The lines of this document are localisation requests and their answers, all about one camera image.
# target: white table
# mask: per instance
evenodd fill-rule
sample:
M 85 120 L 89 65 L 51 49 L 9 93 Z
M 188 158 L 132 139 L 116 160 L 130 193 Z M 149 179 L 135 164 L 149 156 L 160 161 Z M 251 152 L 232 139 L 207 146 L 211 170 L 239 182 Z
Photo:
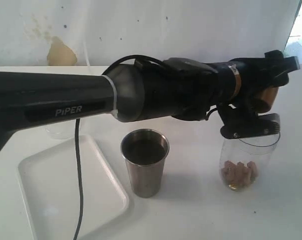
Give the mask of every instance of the white table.
M 103 69 L 92 67 L 91 71 L 98 75 Z M 86 67 L 0 70 L 89 74 Z M 216 113 L 209 122 L 165 117 L 120 123 L 110 115 L 86 118 L 81 133 L 94 137 L 130 198 L 128 211 L 92 239 L 302 240 L 302 69 L 289 76 L 289 85 L 281 87 L 272 109 L 281 116 L 281 140 L 268 168 L 244 192 L 228 190 L 219 178 L 223 138 L 219 134 L 222 122 Z M 124 135 L 142 127 L 162 132 L 171 145 L 161 191 L 149 199 L 132 193 L 120 154 Z M 16 133 L 1 151 L 0 240 L 33 239 L 17 165 L 60 142 L 37 127 Z

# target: white wall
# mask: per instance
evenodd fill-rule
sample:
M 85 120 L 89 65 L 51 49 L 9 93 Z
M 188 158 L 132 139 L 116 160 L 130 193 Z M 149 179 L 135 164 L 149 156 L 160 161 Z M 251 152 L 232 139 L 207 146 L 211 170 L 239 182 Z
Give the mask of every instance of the white wall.
M 85 65 L 84 36 L 92 65 L 130 54 L 203 62 L 262 57 L 284 49 L 298 2 L 2 0 L 0 66 L 46 65 L 52 36 L 73 49 L 78 65 Z

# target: plastic tray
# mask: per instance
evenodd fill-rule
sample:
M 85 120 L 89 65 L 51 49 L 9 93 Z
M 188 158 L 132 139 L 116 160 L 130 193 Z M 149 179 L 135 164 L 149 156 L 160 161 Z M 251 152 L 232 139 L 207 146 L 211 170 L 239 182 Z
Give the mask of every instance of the plastic tray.
M 79 239 L 118 217 L 128 197 L 90 136 L 80 136 L 84 213 Z M 74 139 L 24 159 L 20 186 L 36 240 L 73 239 L 79 216 Z

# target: stainless steel cup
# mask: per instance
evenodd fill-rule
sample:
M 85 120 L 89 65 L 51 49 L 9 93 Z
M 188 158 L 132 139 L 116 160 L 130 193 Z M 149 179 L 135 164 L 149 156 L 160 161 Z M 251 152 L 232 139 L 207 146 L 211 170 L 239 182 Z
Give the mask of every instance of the stainless steel cup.
M 137 196 L 149 198 L 159 192 L 169 149 L 166 137 L 152 129 L 135 130 L 124 137 L 121 152 Z

